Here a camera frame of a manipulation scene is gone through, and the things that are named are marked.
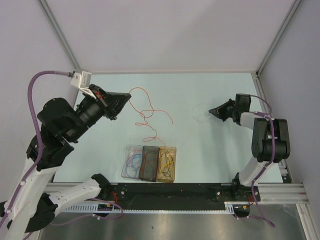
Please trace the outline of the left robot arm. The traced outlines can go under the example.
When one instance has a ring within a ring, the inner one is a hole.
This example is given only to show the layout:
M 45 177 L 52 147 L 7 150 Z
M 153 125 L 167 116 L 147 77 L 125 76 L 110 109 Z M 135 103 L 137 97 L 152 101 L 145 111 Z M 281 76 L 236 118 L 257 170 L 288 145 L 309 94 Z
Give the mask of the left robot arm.
M 92 95 L 85 95 L 77 108 L 64 98 L 49 100 L 36 117 L 39 135 L 30 142 L 19 192 L 0 204 L 2 220 L 8 220 L 6 239 L 21 240 L 25 234 L 48 226 L 64 209 L 82 201 L 107 199 L 111 183 L 100 173 L 69 189 L 46 193 L 45 188 L 66 157 L 73 144 L 100 118 L 115 120 L 129 93 L 106 92 L 91 84 Z

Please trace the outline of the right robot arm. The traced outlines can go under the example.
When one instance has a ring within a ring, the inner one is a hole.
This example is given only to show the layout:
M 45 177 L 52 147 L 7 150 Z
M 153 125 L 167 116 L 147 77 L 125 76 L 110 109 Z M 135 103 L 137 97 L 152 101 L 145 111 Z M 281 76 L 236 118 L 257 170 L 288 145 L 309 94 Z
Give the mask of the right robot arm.
M 288 121 L 272 118 L 272 108 L 268 112 L 250 111 L 252 98 L 261 97 L 238 93 L 222 105 L 208 110 L 208 113 L 225 122 L 232 119 L 241 127 L 252 130 L 252 158 L 245 168 L 238 172 L 227 187 L 228 193 L 237 201 L 255 197 L 258 181 L 273 165 L 287 159 L 291 153 Z

